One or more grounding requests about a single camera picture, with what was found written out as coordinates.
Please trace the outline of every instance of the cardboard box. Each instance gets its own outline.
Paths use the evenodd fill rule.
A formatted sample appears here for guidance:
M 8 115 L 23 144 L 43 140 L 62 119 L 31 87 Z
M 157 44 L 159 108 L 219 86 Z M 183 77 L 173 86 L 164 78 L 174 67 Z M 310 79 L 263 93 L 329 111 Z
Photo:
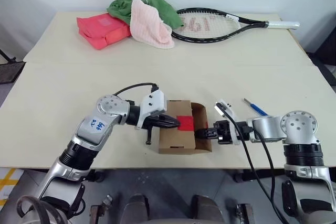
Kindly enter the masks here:
M 159 153 L 161 154 L 196 154 L 211 152 L 211 141 L 195 139 L 194 131 L 207 128 L 205 107 L 199 103 L 190 101 L 168 101 L 167 115 L 177 119 L 191 119 L 193 128 L 188 125 L 188 120 L 179 128 L 160 129 Z

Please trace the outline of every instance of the black cylinder joint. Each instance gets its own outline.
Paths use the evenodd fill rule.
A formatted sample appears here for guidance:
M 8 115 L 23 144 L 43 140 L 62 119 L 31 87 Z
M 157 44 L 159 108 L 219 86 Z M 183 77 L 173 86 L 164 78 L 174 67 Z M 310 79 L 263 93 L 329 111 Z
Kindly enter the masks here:
M 323 153 L 319 144 L 284 145 L 287 165 L 324 166 Z
M 84 148 L 83 146 L 70 141 L 67 148 L 59 157 L 59 160 L 73 169 L 88 170 L 97 154 L 97 151 Z
M 136 126 L 140 116 L 140 106 L 131 105 L 126 124 Z

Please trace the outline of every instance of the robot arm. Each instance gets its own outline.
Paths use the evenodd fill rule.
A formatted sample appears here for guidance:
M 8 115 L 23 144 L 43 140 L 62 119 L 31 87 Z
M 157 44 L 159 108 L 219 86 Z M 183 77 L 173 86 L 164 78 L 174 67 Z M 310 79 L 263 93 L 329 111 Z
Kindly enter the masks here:
M 225 117 L 222 110 L 237 120 L 231 106 L 221 100 L 215 109 Z M 328 167 L 324 166 L 320 140 L 315 132 L 318 123 L 305 111 L 293 111 L 284 116 L 262 116 L 236 122 L 243 133 L 237 136 L 231 121 L 214 123 L 213 128 L 198 130 L 198 138 L 216 138 L 219 144 L 236 144 L 241 141 L 260 143 L 257 130 L 265 142 L 282 141 L 286 164 L 285 174 L 289 180 L 282 184 L 284 211 L 300 223 L 327 224 L 336 222 L 336 200 Z
M 178 127 L 180 123 L 175 118 L 161 115 L 166 107 L 164 94 L 157 87 L 143 98 L 140 106 L 117 95 L 99 98 L 96 108 L 79 124 L 67 148 L 56 158 L 35 197 L 56 208 L 64 219 L 73 217 L 85 189 L 81 182 L 89 174 L 93 159 L 103 148 L 113 127 L 134 125 L 136 129 L 147 129 L 149 137 L 153 126 Z M 21 217 L 22 223 L 39 223 L 34 222 L 38 220 L 35 210 Z

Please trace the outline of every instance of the white grip tape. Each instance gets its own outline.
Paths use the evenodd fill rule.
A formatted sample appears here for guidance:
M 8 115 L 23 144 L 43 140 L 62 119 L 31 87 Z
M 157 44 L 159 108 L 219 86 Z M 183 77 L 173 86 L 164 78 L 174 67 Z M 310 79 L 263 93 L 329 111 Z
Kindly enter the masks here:
M 279 28 L 279 29 L 298 29 L 300 27 L 299 22 L 290 21 L 268 21 L 267 28 Z

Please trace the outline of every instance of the blue screwdriver handle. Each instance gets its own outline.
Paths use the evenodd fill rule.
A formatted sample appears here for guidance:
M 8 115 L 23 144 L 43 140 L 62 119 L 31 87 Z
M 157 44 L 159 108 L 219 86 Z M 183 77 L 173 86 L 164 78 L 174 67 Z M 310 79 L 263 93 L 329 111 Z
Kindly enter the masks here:
M 260 109 L 257 105 L 251 103 L 250 104 L 251 108 L 253 108 L 255 111 L 257 111 L 260 115 L 268 115 L 265 111 Z

